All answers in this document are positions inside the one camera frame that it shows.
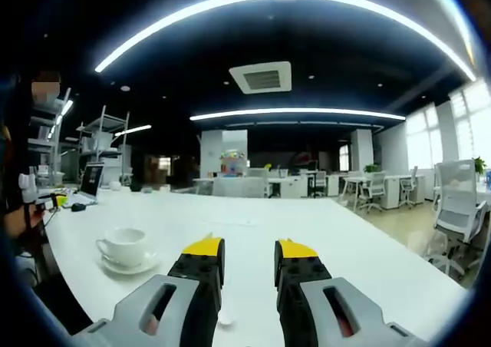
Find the mouse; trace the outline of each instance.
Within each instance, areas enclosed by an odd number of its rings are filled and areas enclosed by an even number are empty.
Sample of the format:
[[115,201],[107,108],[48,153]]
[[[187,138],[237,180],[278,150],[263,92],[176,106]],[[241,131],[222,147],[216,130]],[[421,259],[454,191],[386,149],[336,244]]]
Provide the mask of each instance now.
[[71,206],[71,211],[83,211],[85,210],[86,206],[82,203],[74,203],[72,206]]

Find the potted plant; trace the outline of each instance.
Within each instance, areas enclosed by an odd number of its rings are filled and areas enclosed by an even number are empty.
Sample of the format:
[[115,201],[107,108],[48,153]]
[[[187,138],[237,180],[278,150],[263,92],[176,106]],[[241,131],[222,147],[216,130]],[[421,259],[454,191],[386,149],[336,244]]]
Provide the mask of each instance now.
[[376,164],[365,165],[364,172],[365,173],[378,172],[378,165],[376,165]]
[[474,157],[473,159],[476,166],[476,180],[479,182],[480,177],[484,175],[487,165],[481,157]]

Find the coffee cup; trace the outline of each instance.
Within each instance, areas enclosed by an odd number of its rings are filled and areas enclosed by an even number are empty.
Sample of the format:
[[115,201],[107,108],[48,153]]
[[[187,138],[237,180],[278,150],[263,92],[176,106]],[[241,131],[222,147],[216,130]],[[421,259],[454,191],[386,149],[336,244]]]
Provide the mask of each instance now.
[[134,228],[111,230],[95,244],[108,261],[123,266],[140,265],[145,256],[145,232]]

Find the laptop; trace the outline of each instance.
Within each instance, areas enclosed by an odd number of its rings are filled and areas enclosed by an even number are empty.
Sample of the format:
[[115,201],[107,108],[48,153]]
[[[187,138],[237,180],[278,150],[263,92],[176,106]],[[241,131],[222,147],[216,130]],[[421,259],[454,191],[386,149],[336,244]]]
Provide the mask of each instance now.
[[104,163],[87,163],[80,190],[68,196],[68,201],[63,207],[71,207],[74,203],[82,203],[86,206],[97,203],[97,194],[102,182],[102,170]]

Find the laptop screen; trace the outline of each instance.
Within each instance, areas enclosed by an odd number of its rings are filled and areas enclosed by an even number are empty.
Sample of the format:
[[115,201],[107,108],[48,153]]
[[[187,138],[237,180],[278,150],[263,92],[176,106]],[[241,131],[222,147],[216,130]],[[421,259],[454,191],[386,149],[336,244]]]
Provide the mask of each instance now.
[[101,165],[87,165],[85,167],[84,178],[80,191],[91,196],[97,196],[97,189],[101,185],[102,168]]

